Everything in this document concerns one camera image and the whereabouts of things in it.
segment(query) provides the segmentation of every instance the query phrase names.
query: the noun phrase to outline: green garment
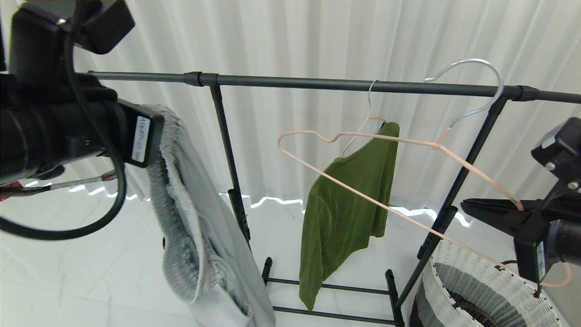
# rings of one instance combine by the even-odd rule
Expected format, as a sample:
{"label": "green garment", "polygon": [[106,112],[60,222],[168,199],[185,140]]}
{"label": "green garment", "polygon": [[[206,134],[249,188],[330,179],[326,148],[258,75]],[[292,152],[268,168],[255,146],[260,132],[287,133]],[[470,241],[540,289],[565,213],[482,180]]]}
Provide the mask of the green garment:
{"label": "green garment", "polygon": [[[399,125],[387,123],[378,134],[399,136]],[[373,138],[346,158],[336,158],[325,173],[352,188],[389,204],[397,142]],[[323,280],[347,257],[382,237],[387,210],[335,184],[325,176],[313,184],[303,221],[300,249],[299,297],[313,310]]]}

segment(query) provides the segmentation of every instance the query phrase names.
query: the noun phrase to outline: curtain fold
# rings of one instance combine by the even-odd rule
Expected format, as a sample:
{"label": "curtain fold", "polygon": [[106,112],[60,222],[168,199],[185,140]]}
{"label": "curtain fold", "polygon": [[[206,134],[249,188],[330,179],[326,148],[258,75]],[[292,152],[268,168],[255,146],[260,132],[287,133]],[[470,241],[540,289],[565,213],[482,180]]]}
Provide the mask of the curtain fold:
{"label": "curtain fold", "polygon": [[[137,23],[109,54],[76,49],[76,70],[320,77],[422,81],[464,58],[493,62],[506,83],[581,93],[581,2],[561,1],[127,1]],[[2,2],[2,32],[9,50],[10,17],[17,2]],[[463,65],[440,83],[489,84],[494,74]],[[104,81],[120,98],[162,104],[184,120],[219,190],[231,188],[216,113],[207,88],[170,83]],[[250,87],[222,87],[242,192],[306,199],[317,177],[277,148],[280,134],[317,130],[326,137],[355,131],[367,111],[367,94]],[[452,118],[487,98],[371,94],[372,114],[398,122],[400,136],[435,140]],[[486,114],[462,120],[444,144],[467,155]],[[522,198],[542,197],[555,178],[530,156],[538,140],[581,106],[509,102],[476,167]],[[379,125],[363,130],[374,133]],[[327,144],[292,136],[285,147],[324,169],[349,137]],[[368,140],[357,138],[349,152]],[[70,165],[72,176],[98,175],[103,158]],[[442,153],[400,144],[392,202],[407,208],[441,206],[460,169]],[[145,174],[128,168],[131,192],[149,197]],[[114,185],[107,192],[115,192]],[[498,197],[470,175],[458,196]]]}

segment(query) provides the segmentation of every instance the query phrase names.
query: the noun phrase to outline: white and gray basket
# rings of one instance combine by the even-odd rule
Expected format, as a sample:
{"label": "white and gray basket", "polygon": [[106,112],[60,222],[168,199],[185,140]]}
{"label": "white and gray basket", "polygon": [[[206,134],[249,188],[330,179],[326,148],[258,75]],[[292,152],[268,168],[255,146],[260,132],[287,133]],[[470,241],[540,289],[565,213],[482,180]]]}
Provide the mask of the white and gray basket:
{"label": "white and gray basket", "polygon": [[[417,314],[426,327],[561,326],[545,295],[533,295],[535,288],[518,275],[442,240],[424,269],[412,315]],[[473,317],[474,312],[480,317]]]}

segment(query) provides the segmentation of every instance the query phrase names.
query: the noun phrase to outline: clothes hanger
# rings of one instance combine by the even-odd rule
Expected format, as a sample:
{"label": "clothes hanger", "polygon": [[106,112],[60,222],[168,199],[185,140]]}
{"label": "clothes hanger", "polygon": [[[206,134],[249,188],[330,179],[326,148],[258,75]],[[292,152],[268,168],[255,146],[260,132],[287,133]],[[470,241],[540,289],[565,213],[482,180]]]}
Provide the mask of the clothes hanger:
{"label": "clothes hanger", "polygon": [[[358,133],[361,132],[361,129],[363,129],[363,126],[365,126],[365,124],[370,120],[381,120],[386,124],[388,123],[385,119],[383,119],[381,117],[371,117],[371,89],[373,88],[373,84],[375,84],[375,82],[377,82],[377,81],[379,81],[379,80],[374,80],[373,83],[371,83],[371,86],[369,86],[369,91],[367,91],[367,102],[369,103],[369,106],[367,107],[367,117],[363,121],[363,124],[361,124],[361,127],[359,127],[359,129],[357,130]],[[355,140],[355,138],[356,138],[356,136],[353,136],[351,138],[351,140],[349,141],[349,143],[347,143],[347,146],[345,146],[345,148],[343,149],[343,152],[341,152],[341,157],[345,156],[345,151],[351,145],[351,143],[353,143],[353,140]]]}
{"label": "clothes hanger", "polygon": [[[468,62],[479,62],[482,63],[488,67],[494,67],[491,63],[489,63],[488,61],[484,61],[482,59],[465,59],[463,61],[459,61],[459,62],[454,62],[451,65],[449,65],[448,67],[446,67],[444,70],[442,70],[436,77],[429,77],[424,81],[432,81],[437,79],[438,77],[440,77],[443,73],[445,73],[446,71],[448,71],[450,68],[453,68],[457,65],[460,65],[462,63],[468,63]],[[495,93],[495,97],[498,96],[500,97],[500,94],[502,93],[502,90],[504,88],[504,81],[502,79],[502,76],[500,75],[500,73],[498,73],[498,70],[496,68],[494,68],[494,72],[497,73],[497,77],[499,80],[499,85],[498,85],[498,90]],[[351,191],[354,194],[357,194],[358,196],[366,199],[367,201],[380,206],[381,208],[394,213],[395,215],[398,215],[406,220],[408,220],[409,222],[429,231],[430,233],[433,233],[434,235],[437,235],[439,237],[441,237],[444,240],[447,240],[457,246],[460,246],[462,248],[465,248],[468,251],[472,251],[473,253],[475,253],[476,255],[479,255],[480,257],[494,263],[495,265],[501,266],[504,269],[508,270],[508,271],[513,271],[512,269],[510,269],[509,267],[507,267],[506,265],[504,265],[502,262],[496,261],[493,258],[488,257],[487,255],[484,255],[483,253],[480,253],[476,250],[474,250],[473,248],[470,248],[458,241],[455,241],[447,236],[445,236],[444,234],[431,229],[428,226],[425,226],[424,224],[421,224],[411,218],[409,218],[408,216],[402,214],[399,211],[393,210],[391,208],[389,208],[387,205],[377,201],[376,199],[373,199],[359,191],[357,191],[356,189],[350,187],[349,185],[341,182],[340,180],[326,174],[325,172],[317,169],[316,167],[314,167],[313,165],[310,165],[309,163],[305,162],[304,160],[298,158],[297,156],[293,155],[292,153],[290,153],[289,151],[285,150],[282,147],[282,139],[285,138],[286,136],[289,135],[293,135],[293,134],[314,134],[316,135],[318,138],[320,138],[321,140],[328,142],[328,143],[333,143],[335,142],[340,136],[342,135],[351,135],[351,136],[366,136],[366,137],[373,137],[373,138],[381,138],[383,140],[388,140],[388,141],[396,141],[396,142],[404,142],[404,143],[410,143],[410,144],[418,144],[418,145],[426,145],[426,146],[430,146],[434,149],[438,149],[441,150],[442,152],[444,152],[446,155],[448,155],[450,158],[454,159],[455,161],[457,161],[458,163],[460,163],[463,167],[467,168],[468,170],[470,170],[471,172],[475,173],[478,177],[480,177],[481,179],[483,179],[484,181],[486,181],[487,183],[489,183],[491,186],[493,186],[495,189],[497,189],[498,191],[500,191],[502,194],[504,194],[506,197],[508,197],[518,208],[518,210],[523,211],[524,207],[521,203],[521,201],[519,199],[517,199],[514,195],[512,195],[510,192],[508,192],[505,188],[503,188],[501,185],[499,185],[496,181],[492,180],[490,177],[488,177],[486,174],[484,174],[483,172],[481,172],[480,170],[478,170],[476,167],[472,166],[470,163],[467,163],[464,159],[460,158],[458,155],[456,155],[455,153],[451,152],[450,150],[448,150],[446,147],[444,147],[443,145],[441,145],[442,140],[447,136],[448,132],[450,131],[450,129],[454,126],[455,123],[457,123],[460,119],[463,119],[467,116],[471,116],[474,115],[476,113],[482,112],[484,110],[486,110],[486,108],[488,108],[488,104],[486,106],[483,106],[479,109],[470,111],[468,113],[465,113],[457,118],[455,118],[454,120],[452,120],[452,122],[450,123],[450,126],[448,126],[448,128],[446,130],[444,130],[444,132],[442,133],[442,135],[438,138],[438,141],[436,142],[427,142],[427,141],[419,141],[419,140],[411,140],[408,138],[400,138],[400,137],[392,137],[392,136],[385,136],[385,135],[378,135],[378,134],[367,134],[367,133],[354,133],[354,132],[348,132],[348,131],[344,131],[344,132],[340,132],[338,133],[334,138],[325,138],[324,136],[320,135],[319,132],[314,131],[314,130],[296,130],[296,131],[289,131],[286,133],[283,133],[279,138],[278,138],[278,148],[286,155],[288,155],[289,157],[293,158],[294,160],[297,160],[298,162],[300,162],[301,164],[303,164],[304,166],[316,171],[317,173],[325,176],[326,178],[330,179],[331,181],[333,181],[334,183],[338,184],[339,186],[342,186],[346,189],[348,189],[349,191]],[[571,267],[569,266],[569,264],[567,264],[566,262],[564,263],[564,268],[565,268],[565,272],[566,272],[566,277],[558,282],[558,283],[541,283],[541,285],[543,286],[563,286],[565,284],[567,284],[572,277],[572,271],[571,271]]]}

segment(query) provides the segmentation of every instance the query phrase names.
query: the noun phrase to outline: silver bolt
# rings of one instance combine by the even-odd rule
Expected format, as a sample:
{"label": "silver bolt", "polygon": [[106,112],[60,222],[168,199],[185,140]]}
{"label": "silver bolt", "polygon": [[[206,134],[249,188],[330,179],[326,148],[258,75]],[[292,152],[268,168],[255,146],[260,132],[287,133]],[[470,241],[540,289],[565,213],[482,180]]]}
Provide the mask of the silver bolt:
{"label": "silver bolt", "polygon": [[557,166],[555,165],[555,163],[554,162],[550,162],[550,161],[545,165],[545,168],[547,168],[548,171],[555,170],[556,167]]}
{"label": "silver bolt", "polygon": [[567,184],[567,187],[569,187],[571,190],[576,190],[579,188],[579,183],[577,183],[576,181],[572,181],[569,182],[569,184]]}

